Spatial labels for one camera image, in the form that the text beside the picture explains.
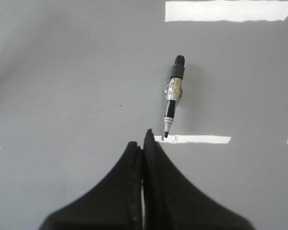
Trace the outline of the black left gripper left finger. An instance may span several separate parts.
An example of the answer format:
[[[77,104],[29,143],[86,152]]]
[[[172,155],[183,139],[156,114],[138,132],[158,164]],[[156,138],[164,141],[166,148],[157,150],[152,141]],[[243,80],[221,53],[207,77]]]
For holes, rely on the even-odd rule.
[[[140,230],[142,224],[142,159],[136,142],[94,188],[51,213],[41,230]]]

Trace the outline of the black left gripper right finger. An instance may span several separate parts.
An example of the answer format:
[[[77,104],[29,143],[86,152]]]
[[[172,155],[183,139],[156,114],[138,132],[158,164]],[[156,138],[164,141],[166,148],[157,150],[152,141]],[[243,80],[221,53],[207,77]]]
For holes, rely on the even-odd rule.
[[[252,230],[244,217],[194,186],[172,163],[149,129],[144,138],[146,230]]]

